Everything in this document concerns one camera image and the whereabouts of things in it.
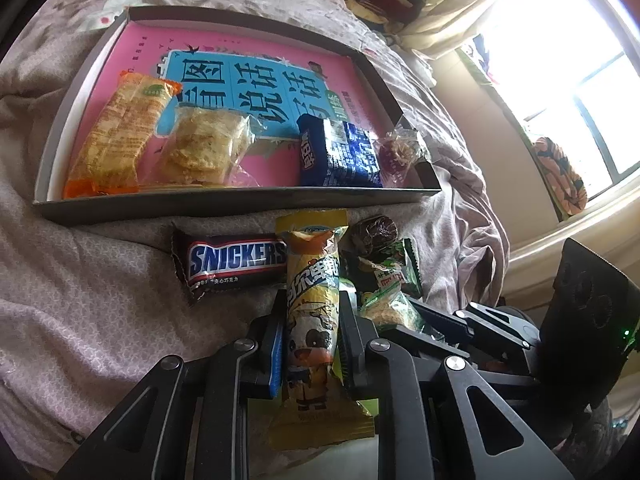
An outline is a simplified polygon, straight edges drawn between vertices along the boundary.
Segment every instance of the window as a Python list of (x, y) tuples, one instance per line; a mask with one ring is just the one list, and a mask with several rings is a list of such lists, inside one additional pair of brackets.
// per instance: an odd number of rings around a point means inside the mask
[(640, 77), (587, 0), (498, 0), (488, 75), (527, 127), (564, 149), (589, 198), (640, 168)]

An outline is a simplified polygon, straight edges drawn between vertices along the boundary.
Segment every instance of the curtain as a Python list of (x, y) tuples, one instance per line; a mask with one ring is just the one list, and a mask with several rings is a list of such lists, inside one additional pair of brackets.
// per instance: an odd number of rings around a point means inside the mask
[(399, 44), (431, 59), (480, 33), (495, 0), (427, 0), (416, 20), (399, 34)]

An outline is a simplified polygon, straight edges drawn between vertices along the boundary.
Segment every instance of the white patterned sheet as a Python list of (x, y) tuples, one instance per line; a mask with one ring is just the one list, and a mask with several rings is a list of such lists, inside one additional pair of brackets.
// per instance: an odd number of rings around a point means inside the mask
[[(56, 471), (163, 355), (210, 355), (268, 312), (274, 288), (219, 294), (189, 309), (169, 255), (172, 222), (209, 234), (273, 231), (279, 212), (64, 228), (31, 208), (38, 162), (65, 88), (124, 5), (207, 6), (258, 14), (363, 50), (408, 119), (437, 148), (443, 191), (384, 212), (418, 249), (425, 300), (452, 312), (471, 290), (498, 297), (508, 242), (452, 119), (342, 0), (49, 0), (0, 65), (0, 430), (21, 460)], [(252, 474), (309, 452), (273, 454), (252, 421)]]

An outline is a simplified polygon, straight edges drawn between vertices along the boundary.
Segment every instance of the green snack package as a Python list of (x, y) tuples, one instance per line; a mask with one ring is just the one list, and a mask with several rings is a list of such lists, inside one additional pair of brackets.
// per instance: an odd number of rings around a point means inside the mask
[(424, 327), (422, 317), (402, 293), (399, 281), (374, 293), (362, 305), (360, 315), (372, 320), (379, 331), (403, 325), (409, 330), (420, 332)]
[(342, 255), (347, 276), (358, 291), (357, 297), (363, 305), (374, 292), (387, 288), (395, 282), (401, 283), (402, 292), (412, 298), (422, 297), (420, 272), (410, 238), (402, 238), (376, 251), (369, 258), (352, 253)]

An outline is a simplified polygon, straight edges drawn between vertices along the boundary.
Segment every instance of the snickers logo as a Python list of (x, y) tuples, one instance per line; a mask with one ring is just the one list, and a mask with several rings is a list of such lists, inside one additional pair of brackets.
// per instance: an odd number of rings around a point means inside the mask
[(276, 267), (286, 267), (287, 248), (284, 242), (251, 240), (214, 246), (194, 242), (188, 251), (189, 283), (211, 278), (258, 272)]

